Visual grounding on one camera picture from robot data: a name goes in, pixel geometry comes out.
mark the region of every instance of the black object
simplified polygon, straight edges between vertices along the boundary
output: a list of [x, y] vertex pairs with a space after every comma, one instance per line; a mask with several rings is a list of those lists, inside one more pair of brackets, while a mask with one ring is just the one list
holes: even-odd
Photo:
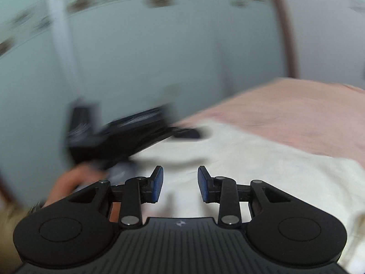
[[[212, 178], [204, 166], [198, 184], [213, 218], [148, 218], [141, 204], [158, 200], [162, 167], [122, 186], [95, 183], [23, 219], [14, 244], [25, 264], [17, 273], [343, 274], [336, 261], [346, 243], [341, 222], [261, 180], [249, 186]], [[113, 202], [119, 222], [110, 223]], [[241, 223], [239, 202], [252, 220]]]
[[112, 121], [98, 132], [93, 113], [91, 106], [78, 105], [72, 110], [67, 149], [75, 164], [97, 161], [102, 169], [109, 169], [168, 137], [201, 138], [195, 129], [169, 126], [163, 107]]

